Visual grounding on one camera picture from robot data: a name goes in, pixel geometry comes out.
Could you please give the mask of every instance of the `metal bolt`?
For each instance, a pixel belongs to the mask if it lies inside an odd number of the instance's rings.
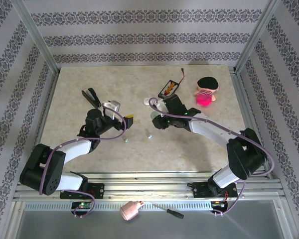
[[[122,139],[124,140],[125,143],[127,143],[129,141],[129,139],[126,138],[124,135],[122,136]]]
[[[152,138],[153,135],[149,132],[149,130],[146,129],[145,131],[146,131],[146,136],[147,136],[148,138]]]

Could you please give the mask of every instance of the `damask pattern wall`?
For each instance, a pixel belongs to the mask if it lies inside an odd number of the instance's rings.
[[[59,66],[235,66],[269,0],[26,0]]]
[[[283,0],[241,72],[299,230],[299,0]]]
[[[52,73],[12,4],[0,0],[0,235],[51,82]]]

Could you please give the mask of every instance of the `yellow object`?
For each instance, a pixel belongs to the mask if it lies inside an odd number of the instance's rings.
[[[128,116],[125,116],[126,118],[134,118],[134,115],[128,115]]]

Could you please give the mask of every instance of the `cable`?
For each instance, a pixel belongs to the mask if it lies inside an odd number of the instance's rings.
[[[40,189],[39,189],[39,194],[40,194],[40,195],[43,194],[43,185],[44,185],[44,180],[45,180],[46,172],[47,172],[47,170],[48,170],[48,167],[49,167],[51,158],[52,158],[52,156],[53,156],[53,154],[54,154],[55,151],[57,151],[58,149],[62,148],[63,146],[66,146],[66,145],[68,145],[68,144],[75,143],[75,142],[78,142],[78,141],[83,141],[83,140],[112,140],[112,139],[116,139],[116,138],[121,137],[121,136],[125,133],[127,125],[126,125],[126,122],[125,122],[125,119],[123,118],[123,116],[122,116],[121,114],[119,114],[118,112],[116,112],[115,110],[113,110],[113,109],[111,109],[111,108],[108,108],[108,107],[104,106],[104,104],[102,104],[102,107],[105,108],[105,109],[107,109],[107,110],[109,110],[109,111],[114,112],[115,114],[117,114],[117,115],[122,119],[122,121],[123,121],[123,123],[124,123],[124,130],[123,130],[123,132],[122,132],[120,135],[115,136],[115,137],[112,137],[112,138],[96,138],[96,137],[76,138],[76,139],[73,139],[73,140],[64,142],[64,143],[62,143],[62,144],[56,146],[56,147],[51,151],[51,153],[50,153],[50,155],[49,155],[49,157],[48,157],[48,159],[47,159],[47,161],[46,161],[45,168],[44,168],[44,170],[43,170],[43,174],[42,174],[42,178],[41,178],[41,183],[40,183]]]
[[[245,136],[243,136],[243,135],[241,135],[241,134],[238,134],[238,133],[236,133],[236,132],[234,132],[234,131],[231,131],[230,129],[228,129],[228,128],[224,127],[224,126],[221,126],[220,124],[218,124],[218,123],[216,123],[216,122],[214,122],[214,121],[211,121],[210,119],[202,119],[202,118],[199,118],[199,117],[192,117],[192,116],[178,116],[178,115],[172,115],[172,114],[169,114],[169,113],[165,113],[165,112],[163,112],[163,111],[160,111],[160,110],[156,109],[156,108],[151,104],[151,101],[152,101],[152,100],[155,100],[156,102],[158,102],[158,100],[157,100],[155,97],[152,97],[152,98],[149,99],[149,106],[150,106],[153,110],[159,112],[160,114],[163,114],[163,115],[165,115],[165,116],[169,116],[169,117],[173,117],[173,118],[191,119],[191,120],[200,120],[200,121],[208,122],[208,123],[210,123],[210,124],[212,124],[212,125],[214,125],[214,126],[220,128],[220,129],[222,129],[223,131],[228,132],[228,133],[230,133],[230,134],[233,134],[234,136],[239,137],[239,138],[241,138],[241,139],[243,139],[243,140],[245,140],[245,141],[247,141],[247,142],[253,144],[254,146],[258,147],[259,149],[261,149],[261,150],[268,156],[268,158],[270,159],[270,161],[271,161],[271,167],[270,167],[270,169],[269,169],[267,172],[264,172],[264,173],[255,173],[255,174],[253,174],[252,176],[266,176],[267,174],[269,174],[269,173],[271,173],[271,172],[273,171],[273,169],[274,169],[274,167],[275,167],[274,159],[273,159],[273,157],[271,156],[271,154],[270,154],[264,147],[262,147],[260,144],[254,142],[253,140],[251,140],[251,139],[249,139],[249,138],[247,138],[247,137],[245,137]]]
[[[180,82],[185,78],[184,68],[182,68],[181,71],[183,73],[183,78],[181,78]]]
[[[218,212],[218,213],[215,213],[215,216],[216,216],[216,215],[225,215],[225,214],[228,213],[230,210],[232,210],[233,207],[234,207],[234,206],[236,205],[236,203],[238,202],[238,199],[240,198],[240,196],[243,194],[243,191],[244,191],[244,189],[245,189],[245,186],[246,186],[246,181],[243,181],[243,187],[242,187],[240,193],[238,194],[238,196],[237,196],[236,200],[234,201],[234,203],[233,203],[233,204],[232,204],[226,211],[222,212],[222,211],[220,211],[220,210],[213,209],[213,211]]]
[[[94,198],[91,194],[89,194],[89,193],[85,193],[85,192],[80,192],[80,191],[75,191],[75,190],[65,190],[65,191],[66,191],[66,192],[69,192],[69,193],[80,193],[80,194],[83,194],[83,195],[86,195],[86,196],[89,196],[89,197],[92,198],[93,205],[91,206],[91,208],[90,208],[89,211],[87,211],[87,212],[86,212],[85,214],[83,214],[83,215],[80,215],[80,218],[86,217],[87,215],[89,215],[89,214],[94,210],[94,207],[95,207],[95,205],[96,205],[96,201],[95,201],[95,198]],[[79,208],[79,207],[75,208],[75,209],[74,209],[74,212],[73,212],[75,218],[77,217],[77,215],[75,214],[75,212],[76,212],[76,210],[77,210],[78,208]]]

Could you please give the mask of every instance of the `patterned wallpaper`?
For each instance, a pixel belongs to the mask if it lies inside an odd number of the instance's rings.
[[[59,66],[235,66],[269,0],[27,0]]]
[[[52,74],[18,14],[0,0],[0,235],[38,137]]]
[[[241,72],[299,231],[299,0],[283,0]]]

